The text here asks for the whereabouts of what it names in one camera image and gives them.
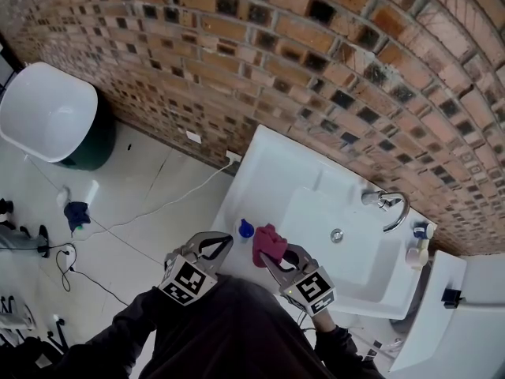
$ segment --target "sink countertop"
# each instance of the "sink countertop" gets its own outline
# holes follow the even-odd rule
[[[330,310],[404,318],[421,274],[405,263],[406,251],[417,245],[414,225],[432,222],[410,209],[398,229],[384,234],[382,227],[398,217],[402,203],[387,212],[365,206],[361,203],[364,190],[380,188],[312,149],[259,126],[212,224],[212,230],[236,238],[220,272],[277,294],[279,285],[270,272],[253,264],[253,241],[241,243],[234,231],[241,218],[255,227],[271,223],[325,267],[337,295]],[[344,230],[342,243],[329,240],[333,228]]]

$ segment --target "brick wall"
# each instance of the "brick wall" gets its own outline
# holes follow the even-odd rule
[[[505,251],[504,0],[0,0],[0,32],[194,156],[261,123],[406,191],[445,250]]]

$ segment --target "drain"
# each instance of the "drain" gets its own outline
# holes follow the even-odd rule
[[[344,232],[341,229],[334,229],[330,234],[330,239],[333,243],[340,243],[344,238]]]

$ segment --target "electrical outlet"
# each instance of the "electrical outlet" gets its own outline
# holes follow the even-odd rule
[[[202,138],[200,135],[197,135],[196,133],[189,132],[188,130],[186,130],[186,136],[188,137],[188,139],[192,140],[193,142],[196,142],[198,144],[202,144]]]
[[[69,269],[70,266],[72,266],[73,268],[76,268],[77,267],[77,263],[72,265],[72,263],[75,261],[76,259],[76,250],[72,247],[72,246],[67,246],[66,248],[66,251],[69,252],[69,255],[66,256],[66,269]]]
[[[237,153],[230,152],[230,150],[226,150],[226,157],[230,159],[231,163],[240,163],[242,161],[242,156]]]

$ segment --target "blue cloth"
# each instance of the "blue cloth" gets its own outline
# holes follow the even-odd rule
[[[70,231],[73,233],[79,226],[83,223],[90,223],[89,215],[86,213],[88,210],[88,204],[86,202],[69,202],[63,213],[65,213],[66,219],[69,220]]]

